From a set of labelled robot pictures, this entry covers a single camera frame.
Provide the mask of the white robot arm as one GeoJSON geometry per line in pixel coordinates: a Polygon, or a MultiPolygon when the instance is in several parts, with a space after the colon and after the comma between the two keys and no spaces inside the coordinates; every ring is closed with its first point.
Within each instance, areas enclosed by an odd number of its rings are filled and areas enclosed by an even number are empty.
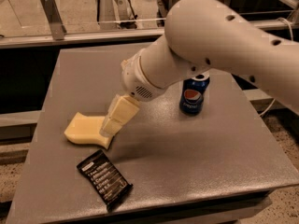
{"type": "Polygon", "coordinates": [[[217,0],[180,0],[164,35],[121,63],[133,104],[214,68],[244,78],[299,113],[299,43],[270,35],[217,0]]]}

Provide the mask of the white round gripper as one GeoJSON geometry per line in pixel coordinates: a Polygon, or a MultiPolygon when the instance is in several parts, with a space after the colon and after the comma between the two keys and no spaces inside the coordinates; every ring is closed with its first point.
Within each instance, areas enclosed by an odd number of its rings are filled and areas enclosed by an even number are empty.
{"type": "Polygon", "coordinates": [[[141,66],[142,51],[121,62],[121,84],[128,95],[117,94],[113,98],[100,130],[104,137],[114,136],[136,115],[138,101],[149,102],[165,93],[165,89],[154,86],[146,78],[141,66]]]}

